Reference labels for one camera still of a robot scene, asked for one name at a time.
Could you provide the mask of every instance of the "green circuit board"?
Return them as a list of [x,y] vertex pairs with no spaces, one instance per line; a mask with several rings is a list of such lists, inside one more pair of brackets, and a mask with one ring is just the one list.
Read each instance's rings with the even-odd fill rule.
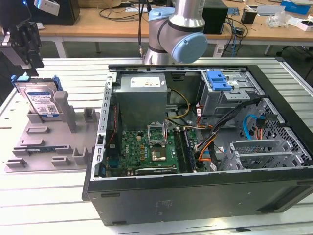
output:
[[[191,146],[197,144],[196,133],[193,130],[188,132],[188,136]],[[167,132],[165,148],[157,145],[149,146],[146,130],[123,132],[122,156],[118,168],[141,167],[174,167],[179,171],[173,130]]]

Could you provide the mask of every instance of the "black computer tower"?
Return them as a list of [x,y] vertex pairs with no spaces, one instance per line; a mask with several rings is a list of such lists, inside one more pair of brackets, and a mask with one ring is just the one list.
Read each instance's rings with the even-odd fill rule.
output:
[[222,34],[228,7],[221,0],[205,1],[202,17],[205,20],[204,34]]
[[32,15],[31,21],[43,24],[74,25],[80,13],[78,0],[56,0],[56,2],[60,5],[58,16],[39,10],[34,6],[34,0],[28,0],[27,5]]

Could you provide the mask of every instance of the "blue plastic clip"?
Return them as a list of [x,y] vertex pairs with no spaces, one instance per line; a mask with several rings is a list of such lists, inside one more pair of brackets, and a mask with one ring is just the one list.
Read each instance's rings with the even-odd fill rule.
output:
[[61,85],[61,81],[60,81],[60,79],[56,75],[54,75],[52,80],[54,81],[55,86],[57,87],[58,91],[63,91],[63,87]]
[[227,83],[226,77],[219,70],[207,70],[207,79],[214,91],[231,91],[231,86]]
[[19,89],[16,87],[15,83],[16,82],[29,82],[29,77],[28,76],[21,76],[21,77],[16,77],[16,75],[13,75],[11,77],[11,83],[12,85],[16,88],[16,90],[18,91],[18,93],[20,92]]

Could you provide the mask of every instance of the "circuit board chip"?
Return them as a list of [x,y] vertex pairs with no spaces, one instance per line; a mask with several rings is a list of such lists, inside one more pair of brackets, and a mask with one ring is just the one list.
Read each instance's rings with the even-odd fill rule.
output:
[[166,148],[151,148],[151,158],[153,162],[166,161]]

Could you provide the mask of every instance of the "wooden desk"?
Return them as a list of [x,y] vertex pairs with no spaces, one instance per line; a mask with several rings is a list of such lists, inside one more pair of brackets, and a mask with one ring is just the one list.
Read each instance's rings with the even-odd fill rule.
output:
[[[258,5],[254,0],[248,0],[250,5]],[[259,0],[268,5],[279,5],[267,0]],[[238,7],[242,10],[245,5],[239,2],[227,1],[224,3],[228,7]],[[130,12],[121,12],[122,9],[115,9],[110,14],[112,18],[119,18],[135,14]],[[109,10],[103,12],[104,15],[109,14]],[[306,18],[304,15],[292,14],[299,18]],[[240,21],[240,16],[233,16],[234,19]],[[63,47],[65,41],[75,42],[96,42],[96,49],[99,51],[97,42],[137,42],[138,37],[138,16],[134,17],[137,21],[116,22],[99,16],[98,10],[94,8],[82,8],[80,17],[74,26],[47,25],[46,29],[40,31],[42,41],[54,41],[59,56],[66,57]],[[290,45],[290,46],[313,46],[313,32],[304,32],[295,26],[288,28],[269,28],[265,21],[267,17],[256,16],[254,24],[246,24],[249,29],[248,35],[243,39],[242,44],[249,45]],[[142,20],[141,25],[142,41],[148,42],[149,25],[148,22]],[[221,51],[231,35],[228,25],[224,27],[221,35],[208,35],[208,43],[216,44],[215,57],[219,57],[218,51]]]

